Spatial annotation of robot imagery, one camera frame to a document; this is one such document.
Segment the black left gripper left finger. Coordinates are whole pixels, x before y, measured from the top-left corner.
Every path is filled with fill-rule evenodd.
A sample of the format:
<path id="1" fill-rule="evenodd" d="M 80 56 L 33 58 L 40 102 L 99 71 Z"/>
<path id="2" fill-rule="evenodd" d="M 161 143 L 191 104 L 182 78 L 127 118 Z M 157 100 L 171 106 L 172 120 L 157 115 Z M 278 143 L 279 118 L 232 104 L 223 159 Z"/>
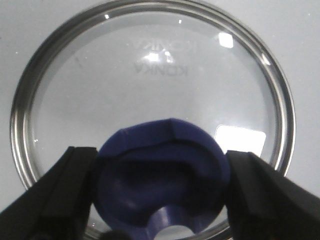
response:
<path id="1" fill-rule="evenodd" d="M 94 147 L 68 147 L 0 214 L 2 240 L 81 240 L 89 219 Z"/>

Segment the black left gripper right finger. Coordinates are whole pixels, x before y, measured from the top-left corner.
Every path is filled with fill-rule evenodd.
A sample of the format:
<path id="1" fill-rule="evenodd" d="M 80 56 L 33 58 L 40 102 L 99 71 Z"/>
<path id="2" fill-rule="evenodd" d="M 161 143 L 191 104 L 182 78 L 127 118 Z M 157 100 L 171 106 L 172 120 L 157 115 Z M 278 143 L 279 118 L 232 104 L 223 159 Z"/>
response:
<path id="1" fill-rule="evenodd" d="M 235 240 L 318 240 L 320 199 L 251 152 L 228 151 L 227 217 Z"/>

